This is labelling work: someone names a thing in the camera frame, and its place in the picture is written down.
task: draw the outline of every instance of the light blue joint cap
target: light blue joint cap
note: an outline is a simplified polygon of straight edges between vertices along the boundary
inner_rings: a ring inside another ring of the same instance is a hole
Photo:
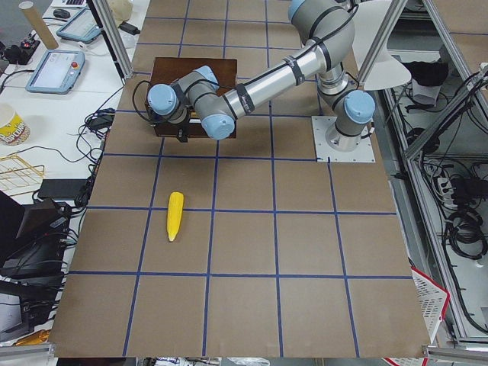
[[[218,84],[217,78],[214,75],[214,72],[209,66],[202,66],[195,70],[200,75],[202,75],[206,80],[210,80],[211,82],[215,82]],[[214,90],[219,88],[218,85],[211,84]]]
[[[178,103],[175,91],[167,84],[154,85],[147,94],[147,101],[151,108],[162,116],[173,112]]]
[[[288,8],[288,19],[291,21],[293,16],[297,12],[298,8],[305,2],[305,0],[291,0],[290,7]]]
[[[354,90],[345,97],[345,112],[357,124],[369,122],[373,118],[375,108],[374,99],[365,91]]]
[[[223,140],[234,131],[236,124],[226,114],[212,114],[201,121],[207,135],[214,140]]]

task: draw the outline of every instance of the tablet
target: tablet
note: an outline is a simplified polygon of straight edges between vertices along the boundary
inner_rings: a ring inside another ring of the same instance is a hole
[[[81,51],[48,50],[25,89],[31,93],[66,94],[84,65],[85,54]]]
[[[100,35],[100,28],[95,22],[90,9],[83,8],[58,29],[56,34],[65,40],[91,43]]]

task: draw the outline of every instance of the brown box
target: brown box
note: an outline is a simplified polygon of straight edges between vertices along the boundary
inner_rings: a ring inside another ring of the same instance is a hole
[[[220,85],[233,88],[236,86],[237,60],[236,59],[205,59],[205,58],[178,58],[156,57],[152,68],[151,84],[171,84],[177,79],[189,74],[201,66],[209,66]],[[226,88],[219,88],[217,95],[227,92]],[[157,124],[154,131],[157,136],[174,137],[178,133],[177,124]],[[230,138],[236,138],[237,125]],[[208,137],[201,124],[190,124],[189,137]]]

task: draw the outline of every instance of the cardboard tube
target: cardboard tube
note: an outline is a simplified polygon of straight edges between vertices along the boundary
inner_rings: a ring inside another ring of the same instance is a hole
[[[39,12],[34,7],[33,2],[21,2],[18,5],[18,8],[22,10],[30,25],[32,25],[32,28],[39,35],[40,40],[43,41],[44,46],[46,46],[48,50],[57,48],[58,43],[46,26],[46,23],[44,23],[42,17],[39,15]]]

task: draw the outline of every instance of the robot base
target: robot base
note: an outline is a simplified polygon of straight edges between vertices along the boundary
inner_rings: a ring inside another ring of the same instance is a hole
[[[351,152],[340,152],[333,149],[326,141],[326,131],[336,122],[336,117],[312,116],[313,138],[317,162],[375,162],[373,148],[369,137],[362,139],[358,147]],[[363,135],[368,133],[364,128]]]

